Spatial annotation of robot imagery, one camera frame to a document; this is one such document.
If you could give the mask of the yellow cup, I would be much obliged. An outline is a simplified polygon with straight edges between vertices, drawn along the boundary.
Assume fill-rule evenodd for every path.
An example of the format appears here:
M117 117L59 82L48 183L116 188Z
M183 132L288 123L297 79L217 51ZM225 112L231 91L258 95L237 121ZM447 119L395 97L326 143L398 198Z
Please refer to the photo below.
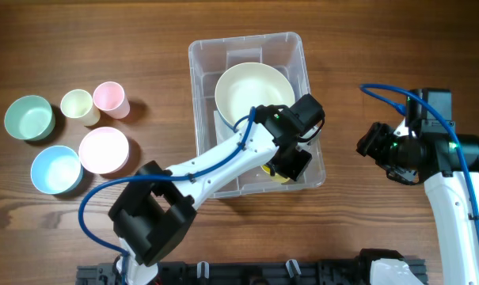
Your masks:
M262 165L261 168L267 173L267 175L276 183L287 183L290 179L286 177L280 176L278 173L274 173L274 175L271 175L271 170L267 165Z

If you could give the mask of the cream plate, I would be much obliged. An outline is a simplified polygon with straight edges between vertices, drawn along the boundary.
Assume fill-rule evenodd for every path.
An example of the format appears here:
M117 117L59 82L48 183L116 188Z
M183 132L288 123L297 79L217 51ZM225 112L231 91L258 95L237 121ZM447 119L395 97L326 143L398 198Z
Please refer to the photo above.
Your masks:
M295 103L286 77L263 63L240 63L225 71L215 87L215 103L226 121L235 125L251 107Z

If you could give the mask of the pink bowl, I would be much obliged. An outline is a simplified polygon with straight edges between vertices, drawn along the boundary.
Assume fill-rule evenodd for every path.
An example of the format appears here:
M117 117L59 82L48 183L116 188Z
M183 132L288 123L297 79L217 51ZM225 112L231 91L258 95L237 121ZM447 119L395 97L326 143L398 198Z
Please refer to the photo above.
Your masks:
M82 166L91 173L108 174L120 170L129 159L127 136L114 127L99 127L81 141L78 156Z

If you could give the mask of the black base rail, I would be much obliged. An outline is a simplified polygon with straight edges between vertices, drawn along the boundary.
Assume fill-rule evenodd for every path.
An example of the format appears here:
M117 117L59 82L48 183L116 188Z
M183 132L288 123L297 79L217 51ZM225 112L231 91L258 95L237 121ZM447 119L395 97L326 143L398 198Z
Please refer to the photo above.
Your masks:
M422 284L428 284L425 260L406 260L409 269ZM358 260L319 260L300 263L301 273L291 273L287 262L203 264L198 277L198 264L164 262L159 264L157 276L148 284L366 284L359 271ZM76 285L121 284L115 263L78 266Z

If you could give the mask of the blue plate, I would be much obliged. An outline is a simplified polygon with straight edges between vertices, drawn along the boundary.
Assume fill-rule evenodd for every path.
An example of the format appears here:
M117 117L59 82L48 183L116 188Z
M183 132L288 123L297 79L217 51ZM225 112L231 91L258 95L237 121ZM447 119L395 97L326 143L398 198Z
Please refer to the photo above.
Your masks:
M223 117L222 113L220 111L217 111L218 112L218 115L219 115L219 118L221 119L221 121L232 131L232 132L237 132L238 130L236 129L236 127L234 127L233 125L231 125L230 123L228 123L226 121L226 119Z

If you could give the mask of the green bowl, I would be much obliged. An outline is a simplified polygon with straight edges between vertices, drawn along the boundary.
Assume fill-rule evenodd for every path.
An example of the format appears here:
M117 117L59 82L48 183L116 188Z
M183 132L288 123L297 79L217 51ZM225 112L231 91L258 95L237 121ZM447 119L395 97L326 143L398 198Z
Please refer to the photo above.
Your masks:
M38 141L48 137L55 127L55 114L43 97L28 95L17 99L6 111L4 127L15 139Z

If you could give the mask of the pink cup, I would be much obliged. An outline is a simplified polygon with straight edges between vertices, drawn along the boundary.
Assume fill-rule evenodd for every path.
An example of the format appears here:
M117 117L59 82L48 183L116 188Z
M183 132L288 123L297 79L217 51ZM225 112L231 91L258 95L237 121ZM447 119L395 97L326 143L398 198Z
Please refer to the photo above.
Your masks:
M101 83L93 92L93 103L114 119L123 119L130 112L124 88L117 82Z

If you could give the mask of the clear plastic storage container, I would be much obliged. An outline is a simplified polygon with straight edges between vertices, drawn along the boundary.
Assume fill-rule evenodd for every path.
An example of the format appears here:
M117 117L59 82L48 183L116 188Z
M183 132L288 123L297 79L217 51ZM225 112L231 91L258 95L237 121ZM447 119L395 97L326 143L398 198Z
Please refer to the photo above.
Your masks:
M197 40L188 48L192 82L192 103L198 155L218 145L215 136L213 112L215 87L229 68L247 62L274 67L290 82L295 99L310 92L310 81L300 36L295 32L281 32L256 36ZM231 198L264 192L295 191L316 188L326 178L325 165L318 139L304 146L312 160L298 181L274 182L261 168L256 167L218 190L215 199Z

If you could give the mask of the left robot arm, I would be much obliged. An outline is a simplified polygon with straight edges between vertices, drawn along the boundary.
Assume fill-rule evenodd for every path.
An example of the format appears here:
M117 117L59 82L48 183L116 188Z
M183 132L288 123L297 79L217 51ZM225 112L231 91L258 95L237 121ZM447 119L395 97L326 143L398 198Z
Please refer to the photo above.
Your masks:
M241 130L204 154L167 169L145 164L108 213L127 252L118 263L123 283L153 280L158 262L181 243L203 202L243 173L266 165L270 174L297 181L312 160L301 145L324 120L309 94L290 107L259 105Z

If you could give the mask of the white label in container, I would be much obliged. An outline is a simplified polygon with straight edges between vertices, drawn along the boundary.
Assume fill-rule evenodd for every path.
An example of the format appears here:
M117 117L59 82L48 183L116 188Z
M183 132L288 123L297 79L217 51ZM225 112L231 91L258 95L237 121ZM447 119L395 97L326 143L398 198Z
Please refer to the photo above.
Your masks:
M213 116L215 123L216 143L219 145L232 137L234 135L234 131L223 121L219 111L214 111Z

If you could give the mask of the light blue bowl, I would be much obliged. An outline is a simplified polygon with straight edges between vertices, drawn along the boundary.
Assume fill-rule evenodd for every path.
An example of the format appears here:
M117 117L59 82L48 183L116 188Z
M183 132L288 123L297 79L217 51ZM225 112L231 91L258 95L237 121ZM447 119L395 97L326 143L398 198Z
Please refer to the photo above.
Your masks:
M59 195L75 189L83 173L77 153L68 146L50 146L42 150L30 169L33 186L48 195Z

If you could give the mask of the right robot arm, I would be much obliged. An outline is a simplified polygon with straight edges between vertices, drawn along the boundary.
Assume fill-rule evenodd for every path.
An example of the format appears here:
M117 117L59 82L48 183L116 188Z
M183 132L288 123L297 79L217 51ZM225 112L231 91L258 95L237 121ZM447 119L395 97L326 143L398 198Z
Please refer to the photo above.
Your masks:
M479 284L479 137L459 135L448 89L406 90L392 85L360 86L402 94L403 104L383 97L404 119L397 128L373 123L358 141L369 156L400 184L422 184L437 228L443 279L449 284Z

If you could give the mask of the cream cup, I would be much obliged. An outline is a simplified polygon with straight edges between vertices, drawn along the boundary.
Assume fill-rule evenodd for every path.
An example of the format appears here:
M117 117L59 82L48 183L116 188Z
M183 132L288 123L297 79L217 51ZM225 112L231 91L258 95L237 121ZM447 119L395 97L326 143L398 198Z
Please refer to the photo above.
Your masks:
M91 94L84 89L68 92L61 100L60 109L64 116L77 120L84 126L93 126L101 117Z

